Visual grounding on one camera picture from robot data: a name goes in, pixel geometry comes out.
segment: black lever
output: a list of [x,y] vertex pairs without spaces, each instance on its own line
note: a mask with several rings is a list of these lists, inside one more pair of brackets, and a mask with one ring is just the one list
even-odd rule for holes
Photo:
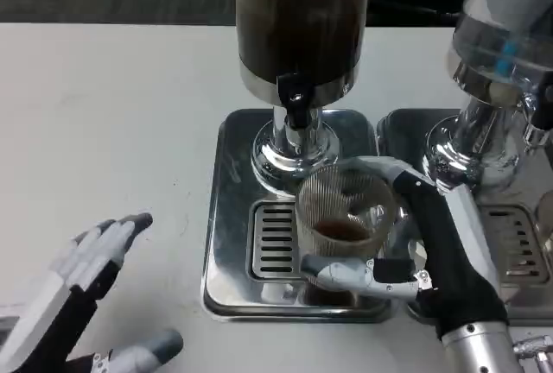
[[293,130],[305,129],[311,124],[309,107],[315,96],[315,87],[305,75],[286,73],[276,79],[278,97],[288,115]]

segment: clear tank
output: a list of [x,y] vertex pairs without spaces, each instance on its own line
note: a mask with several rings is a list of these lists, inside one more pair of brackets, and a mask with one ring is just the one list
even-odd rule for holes
[[465,0],[453,47],[489,79],[539,93],[553,83],[553,0]]
[[359,60],[367,0],[237,0],[240,58],[259,78],[331,82]]

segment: drip tray grate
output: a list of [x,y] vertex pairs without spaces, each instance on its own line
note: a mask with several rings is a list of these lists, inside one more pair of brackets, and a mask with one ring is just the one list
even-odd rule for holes
[[251,271],[259,279],[301,279],[294,202],[256,205],[251,257]]
[[527,212],[515,205],[480,207],[492,259],[504,284],[535,285],[549,279]]

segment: white robotic hand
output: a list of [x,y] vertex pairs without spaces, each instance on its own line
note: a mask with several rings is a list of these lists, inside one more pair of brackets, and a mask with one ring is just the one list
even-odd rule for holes
[[148,213],[108,220],[71,241],[50,266],[0,347],[0,373],[149,373],[182,349],[182,337],[169,330],[140,345],[67,361],[82,332],[110,290],[135,237],[152,224]]

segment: dispenser tank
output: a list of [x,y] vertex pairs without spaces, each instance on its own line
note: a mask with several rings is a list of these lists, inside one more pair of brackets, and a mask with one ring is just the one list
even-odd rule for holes
[[236,0],[242,76],[257,97],[282,105],[277,82],[299,75],[312,108],[353,86],[367,0]]

